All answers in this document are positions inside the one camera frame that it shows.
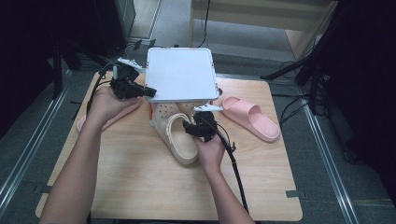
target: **person's right hand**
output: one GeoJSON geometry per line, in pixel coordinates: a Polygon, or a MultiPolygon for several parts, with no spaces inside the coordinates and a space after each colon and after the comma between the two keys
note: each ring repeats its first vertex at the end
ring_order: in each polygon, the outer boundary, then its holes
{"type": "Polygon", "coordinates": [[[193,137],[193,140],[198,148],[199,161],[205,171],[220,171],[220,165],[225,151],[220,138],[215,135],[209,142],[203,142],[198,137],[193,137]]]}

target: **pink slipper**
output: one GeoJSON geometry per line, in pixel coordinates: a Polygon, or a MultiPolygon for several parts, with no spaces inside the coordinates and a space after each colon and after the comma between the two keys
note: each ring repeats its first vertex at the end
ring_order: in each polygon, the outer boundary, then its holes
{"type": "Polygon", "coordinates": [[[268,119],[258,105],[236,97],[225,98],[221,102],[225,116],[239,123],[260,139],[266,142],[274,142],[280,134],[277,126],[268,119]]]}
{"type": "MultiPolygon", "coordinates": [[[[142,103],[142,100],[141,100],[140,98],[137,98],[137,99],[138,99],[138,101],[137,101],[134,105],[130,105],[130,106],[128,106],[128,107],[125,107],[123,110],[121,110],[121,112],[120,112],[116,117],[114,117],[113,119],[110,119],[110,120],[105,124],[105,126],[103,126],[102,131],[104,131],[108,126],[110,126],[111,124],[113,124],[114,122],[116,122],[117,120],[119,120],[120,118],[124,117],[125,115],[131,113],[131,112],[134,111],[136,108],[138,108],[138,107],[140,106],[140,104],[142,103]]],[[[84,117],[82,117],[82,119],[80,119],[80,120],[78,121],[77,128],[78,128],[79,131],[81,131],[82,125],[84,124],[86,118],[87,118],[87,117],[84,116],[84,117]]]]}

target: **person's left hand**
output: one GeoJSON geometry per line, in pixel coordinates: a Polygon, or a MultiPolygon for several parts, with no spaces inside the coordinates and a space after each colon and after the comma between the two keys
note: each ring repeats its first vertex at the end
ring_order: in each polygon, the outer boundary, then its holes
{"type": "Polygon", "coordinates": [[[93,97],[87,119],[93,119],[103,126],[108,120],[116,117],[123,108],[134,105],[137,102],[137,98],[120,100],[111,90],[111,87],[102,87],[93,97]]]}

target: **gray floor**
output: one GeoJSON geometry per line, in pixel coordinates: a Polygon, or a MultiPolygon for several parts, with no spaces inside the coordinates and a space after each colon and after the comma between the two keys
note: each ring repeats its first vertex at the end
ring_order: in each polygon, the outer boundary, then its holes
{"type": "MultiPolygon", "coordinates": [[[[163,0],[158,18],[152,30],[156,46],[187,47],[190,19],[190,1],[163,0]]],[[[200,21],[195,21],[194,44],[202,41],[200,21]]],[[[216,71],[232,74],[231,78],[259,79],[279,69],[283,62],[293,61],[290,45],[283,30],[209,22],[207,45],[213,52],[216,71]]],[[[140,64],[145,64],[147,47],[128,51],[140,64]]],[[[72,126],[72,118],[81,102],[93,74],[99,68],[90,60],[83,61],[79,72],[73,72],[70,86],[60,109],[45,133],[37,152],[16,189],[0,223],[37,223],[35,207],[40,194],[35,187],[46,184],[52,168],[72,126]]],[[[272,94],[299,94],[292,82],[294,73],[270,82],[272,94]]],[[[28,144],[29,137],[50,104],[52,86],[48,86],[30,106],[8,134],[0,140],[0,181],[3,184],[14,164],[28,144]]],[[[274,97],[276,112],[281,113],[293,98],[274,97]]],[[[301,105],[297,102],[286,114],[301,105]]],[[[342,177],[346,192],[352,201],[360,223],[396,223],[396,211],[385,192],[378,175],[364,164],[351,164],[344,160],[343,150],[331,123],[326,117],[316,117],[321,132],[342,177]]],[[[340,203],[336,197],[328,170],[323,162],[317,141],[307,115],[302,110],[283,126],[282,134],[290,159],[294,181],[302,195],[301,206],[304,217],[298,223],[346,223],[340,203]]],[[[140,221],[124,220],[123,223],[140,221]]],[[[113,220],[95,219],[93,223],[113,223],[113,220]]]]}

